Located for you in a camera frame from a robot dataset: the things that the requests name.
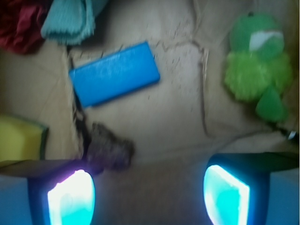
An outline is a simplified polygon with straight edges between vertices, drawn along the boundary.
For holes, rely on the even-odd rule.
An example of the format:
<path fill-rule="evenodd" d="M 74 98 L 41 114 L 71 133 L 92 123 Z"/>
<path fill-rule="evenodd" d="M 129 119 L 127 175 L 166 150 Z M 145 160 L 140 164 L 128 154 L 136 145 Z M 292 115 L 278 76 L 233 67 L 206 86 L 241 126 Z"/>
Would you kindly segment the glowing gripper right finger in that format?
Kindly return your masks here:
<path fill-rule="evenodd" d="M 217 153 L 203 176 L 203 200 L 214 225 L 264 225 L 270 193 L 266 153 Z"/>

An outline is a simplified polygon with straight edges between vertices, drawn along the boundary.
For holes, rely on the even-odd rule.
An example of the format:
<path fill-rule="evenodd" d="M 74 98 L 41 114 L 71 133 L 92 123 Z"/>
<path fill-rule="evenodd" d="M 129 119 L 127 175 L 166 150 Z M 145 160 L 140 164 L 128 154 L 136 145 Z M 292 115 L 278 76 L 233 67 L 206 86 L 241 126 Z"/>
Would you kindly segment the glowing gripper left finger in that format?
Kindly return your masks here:
<path fill-rule="evenodd" d="M 95 210 L 95 184 L 81 160 L 30 162 L 28 193 L 35 225 L 89 225 Z"/>

